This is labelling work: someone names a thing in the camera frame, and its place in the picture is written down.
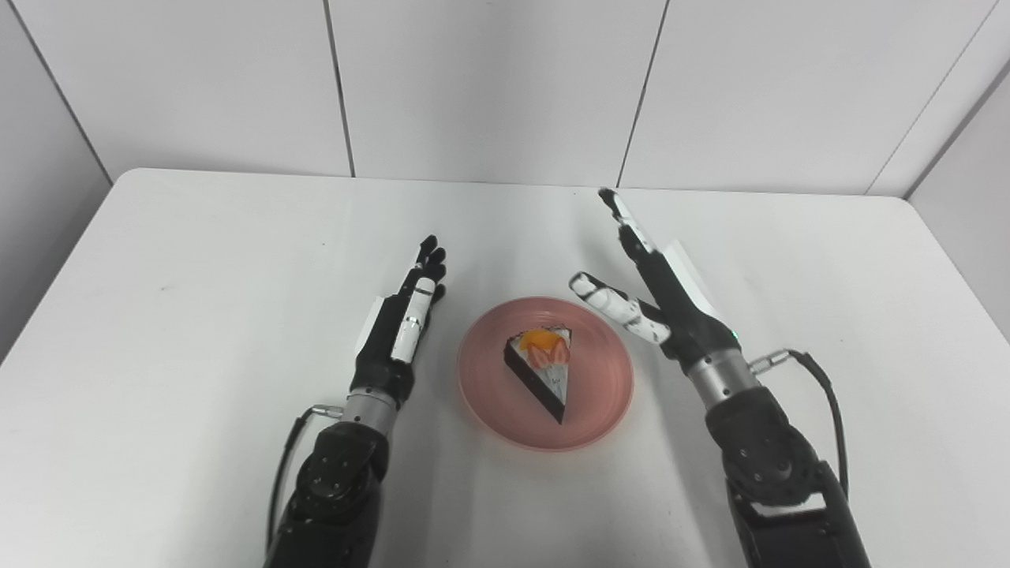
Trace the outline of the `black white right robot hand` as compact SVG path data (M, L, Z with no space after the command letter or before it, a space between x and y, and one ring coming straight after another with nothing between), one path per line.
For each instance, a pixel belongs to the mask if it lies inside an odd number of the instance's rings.
M597 194L618 223L621 247L653 302L641 301L587 272L570 278L574 295L624 330L659 346L667 359L678 361L685 372L697 363L713 360L717 353L740 353L742 346L736 335L696 305L667 256L636 222L618 193L601 188Z

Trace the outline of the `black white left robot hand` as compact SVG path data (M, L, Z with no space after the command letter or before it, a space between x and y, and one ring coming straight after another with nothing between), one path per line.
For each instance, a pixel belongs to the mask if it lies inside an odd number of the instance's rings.
M414 359L432 310L445 295L445 249L439 238L419 244L414 264L399 290L382 299L365 344L358 351L350 391L382 394L400 410L411 395Z

